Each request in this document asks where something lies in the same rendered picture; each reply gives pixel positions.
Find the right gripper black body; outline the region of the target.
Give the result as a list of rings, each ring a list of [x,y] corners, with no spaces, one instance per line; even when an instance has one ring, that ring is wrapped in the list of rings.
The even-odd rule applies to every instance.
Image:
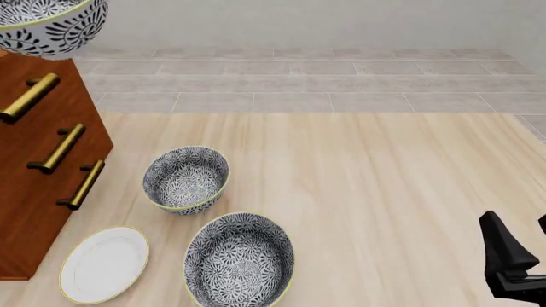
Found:
[[[546,301],[546,275],[508,276],[494,273],[485,277],[494,298],[515,301]]]

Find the patterned black white bowl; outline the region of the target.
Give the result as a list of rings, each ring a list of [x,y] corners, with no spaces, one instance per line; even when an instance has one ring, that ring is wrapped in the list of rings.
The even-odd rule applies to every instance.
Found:
[[[273,307],[293,280],[291,240],[260,214],[213,219],[189,243],[184,283],[199,307]]]
[[[102,30],[109,0],[0,0],[0,49],[64,61]]]
[[[153,160],[142,188],[155,206],[178,216],[199,214],[215,204],[229,181],[229,163],[213,148],[174,148]]]

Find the wooden cabinet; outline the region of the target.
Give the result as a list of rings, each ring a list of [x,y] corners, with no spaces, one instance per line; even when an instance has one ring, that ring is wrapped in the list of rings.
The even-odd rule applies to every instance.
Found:
[[[113,142],[73,61],[47,61],[0,50],[0,112],[29,86],[31,78],[55,73],[60,83],[13,125],[0,120],[0,281],[34,276],[73,213],[57,206],[69,199],[87,173],[81,165],[106,160]],[[44,161],[64,137],[60,128],[81,123],[79,138],[55,172],[26,168]]]

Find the white plate with yellow rim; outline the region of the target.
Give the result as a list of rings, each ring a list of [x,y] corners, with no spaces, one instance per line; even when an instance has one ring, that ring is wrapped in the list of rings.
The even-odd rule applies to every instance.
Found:
[[[101,229],[76,245],[62,263],[59,288],[74,304],[101,304],[130,288],[144,271],[149,242],[139,229]]]

